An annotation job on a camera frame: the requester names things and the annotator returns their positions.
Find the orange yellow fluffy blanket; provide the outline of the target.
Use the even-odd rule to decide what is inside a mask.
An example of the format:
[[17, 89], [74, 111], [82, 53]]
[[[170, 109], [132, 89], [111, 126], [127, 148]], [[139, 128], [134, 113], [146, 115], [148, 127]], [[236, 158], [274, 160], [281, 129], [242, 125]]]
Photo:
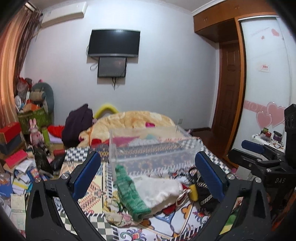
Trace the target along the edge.
[[118, 128], [145, 128], [146, 124], [156, 127], [174, 126], [173, 120], [165, 115], [150, 111], [125, 111], [98, 119], [90, 128], [79, 134], [78, 147], [91, 145], [93, 139], [105, 142], [109, 139], [109, 131]]

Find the green knitted sock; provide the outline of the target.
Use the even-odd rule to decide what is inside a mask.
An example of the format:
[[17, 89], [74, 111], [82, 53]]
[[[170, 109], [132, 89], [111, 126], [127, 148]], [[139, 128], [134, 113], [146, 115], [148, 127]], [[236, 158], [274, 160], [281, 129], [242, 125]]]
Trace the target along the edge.
[[115, 168], [118, 197], [134, 221], [141, 221], [151, 213], [151, 209], [141, 199], [134, 181], [128, 176], [124, 166]]

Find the white fluffy cloth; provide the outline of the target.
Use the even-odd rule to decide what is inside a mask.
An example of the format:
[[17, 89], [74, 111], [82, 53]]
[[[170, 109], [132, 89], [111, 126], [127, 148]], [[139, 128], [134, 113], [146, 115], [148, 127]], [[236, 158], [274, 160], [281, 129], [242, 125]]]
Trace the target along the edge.
[[175, 179], [137, 176], [132, 179], [138, 195], [150, 209], [164, 209], [177, 201], [184, 188]]

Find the colourful blue pencil case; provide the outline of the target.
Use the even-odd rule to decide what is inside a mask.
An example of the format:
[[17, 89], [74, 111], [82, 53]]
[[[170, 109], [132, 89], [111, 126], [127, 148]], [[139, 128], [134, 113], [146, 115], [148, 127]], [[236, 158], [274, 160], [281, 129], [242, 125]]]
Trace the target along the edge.
[[27, 170], [26, 174], [28, 175], [31, 182], [34, 182], [36, 178], [41, 178], [44, 181], [48, 180], [45, 175], [39, 173], [37, 168], [31, 168], [31, 169]]

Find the red cushion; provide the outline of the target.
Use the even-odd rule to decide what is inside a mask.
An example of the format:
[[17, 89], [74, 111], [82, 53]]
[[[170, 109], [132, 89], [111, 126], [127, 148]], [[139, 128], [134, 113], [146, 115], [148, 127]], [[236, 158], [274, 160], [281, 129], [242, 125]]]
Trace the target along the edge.
[[57, 138], [62, 138], [62, 132], [65, 126], [54, 126], [54, 125], [49, 125], [47, 127], [48, 132]]

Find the white wardrobe with pink hearts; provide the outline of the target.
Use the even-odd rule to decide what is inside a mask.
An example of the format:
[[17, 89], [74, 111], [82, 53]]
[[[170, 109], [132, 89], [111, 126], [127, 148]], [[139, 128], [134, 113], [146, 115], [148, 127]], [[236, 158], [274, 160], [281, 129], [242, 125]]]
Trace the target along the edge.
[[246, 87], [233, 147], [241, 149], [263, 128], [285, 132], [284, 109], [294, 102], [295, 38], [279, 17], [239, 20], [243, 35]]

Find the floral yellow silk scarf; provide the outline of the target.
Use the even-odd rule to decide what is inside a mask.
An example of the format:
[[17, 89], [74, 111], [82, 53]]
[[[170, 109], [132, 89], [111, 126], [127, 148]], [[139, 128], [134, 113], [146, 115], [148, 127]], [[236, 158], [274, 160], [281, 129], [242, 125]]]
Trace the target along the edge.
[[129, 227], [142, 222], [142, 220], [135, 221], [133, 217], [128, 214], [128, 211], [120, 202], [117, 191], [112, 193], [112, 197], [104, 201], [103, 213], [105, 219], [117, 227]]

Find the yellow sponge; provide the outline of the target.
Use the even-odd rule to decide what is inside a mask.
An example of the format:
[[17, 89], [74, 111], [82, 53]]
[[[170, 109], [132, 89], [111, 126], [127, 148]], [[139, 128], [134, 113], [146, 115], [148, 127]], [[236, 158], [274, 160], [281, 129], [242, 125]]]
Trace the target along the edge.
[[198, 201], [198, 192], [195, 184], [189, 186], [188, 196], [191, 201]]

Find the patterned patchwork bedspread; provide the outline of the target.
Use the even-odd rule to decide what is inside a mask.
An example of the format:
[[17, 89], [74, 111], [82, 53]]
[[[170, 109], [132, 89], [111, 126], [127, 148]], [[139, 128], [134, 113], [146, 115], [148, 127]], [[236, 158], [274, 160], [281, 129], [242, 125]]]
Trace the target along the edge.
[[[160, 211], [145, 218], [138, 225], [117, 227], [109, 223], [103, 213], [103, 204], [117, 189], [112, 179], [109, 148], [99, 145], [97, 150], [101, 156], [101, 165], [85, 196], [78, 200], [78, 204], [105, 240], [189, 240], [205, 225], [210, 213], [202, 209], [198, 202], [190, 200], [169, 214]], [[210, 160], [220, 166], [225, 173], [230, 173], [230, 169], [205, 145], [201, 151], [205, 152]], [[175, 179], [189, 184], [188, 172], [193, 166], [142, 176]]]

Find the grey plush toy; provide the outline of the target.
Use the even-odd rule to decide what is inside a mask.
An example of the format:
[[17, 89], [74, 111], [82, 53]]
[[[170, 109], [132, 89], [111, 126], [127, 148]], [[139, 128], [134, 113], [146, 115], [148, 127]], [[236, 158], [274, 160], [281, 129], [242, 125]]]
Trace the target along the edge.
[[34, 84], [29, 98], [32, 102], [41, 104], [47, 114], [51, 115], [54, 112], [54, 93], [48, 83], [38, 82]]

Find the pink bunny toy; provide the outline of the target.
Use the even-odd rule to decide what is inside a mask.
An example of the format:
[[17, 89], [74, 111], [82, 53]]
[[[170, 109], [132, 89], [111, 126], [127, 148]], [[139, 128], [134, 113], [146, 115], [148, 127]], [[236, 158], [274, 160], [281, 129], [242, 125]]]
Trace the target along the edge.
[[33, 146], [38, 146], [39, 144], [44, 144], [44, 137], [39, 131], [39, 128], [37, 126], [37, 121], [35, 118], [30, 119], [30, 142]]

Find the clear plastic storage box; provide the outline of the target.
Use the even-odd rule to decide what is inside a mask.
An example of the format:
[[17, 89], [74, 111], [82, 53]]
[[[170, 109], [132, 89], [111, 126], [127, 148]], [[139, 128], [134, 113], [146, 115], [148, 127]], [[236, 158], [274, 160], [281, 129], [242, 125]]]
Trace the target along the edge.
[[180, 126], [112, 129], [109, 131], [112, 179], [116, 181], [116, 166], [123, 166], [130, 177], [191, 167], [203, 147], [200, 139]]

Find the small dark wall monitor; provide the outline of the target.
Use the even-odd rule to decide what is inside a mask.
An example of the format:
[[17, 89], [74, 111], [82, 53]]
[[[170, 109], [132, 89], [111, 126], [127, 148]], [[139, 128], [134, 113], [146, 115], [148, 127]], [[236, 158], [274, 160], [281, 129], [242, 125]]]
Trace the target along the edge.
[[100, 57], [98, 61], [98, 78], [124, 78], [127, 59], [125, 57]]

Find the yellow curved pillow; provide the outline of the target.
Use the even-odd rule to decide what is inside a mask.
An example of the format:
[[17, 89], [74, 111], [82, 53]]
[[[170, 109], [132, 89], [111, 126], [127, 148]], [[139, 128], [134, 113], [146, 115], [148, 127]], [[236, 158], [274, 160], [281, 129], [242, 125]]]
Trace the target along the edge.
[[101, 118], [106, 112], [118, 113], [118, 110], [114, 105], [106, 103], [100, 106], [98, 111], [94, 114], [93, 118]]

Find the green cardboard box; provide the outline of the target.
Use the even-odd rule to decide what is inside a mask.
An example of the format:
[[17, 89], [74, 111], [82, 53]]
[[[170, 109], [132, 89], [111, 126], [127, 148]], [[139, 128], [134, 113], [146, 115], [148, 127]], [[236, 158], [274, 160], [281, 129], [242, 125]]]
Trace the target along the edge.
[[51, 116], [45, 112], [44, 108], [40, 108], [34, 111], [28, 111], [26, 113], [18, 114], [18, 120], [21, 125], [23, 134], [29, 134], [30, 120], [36, 120], [38, 128], [49, 126], [52, 123]]

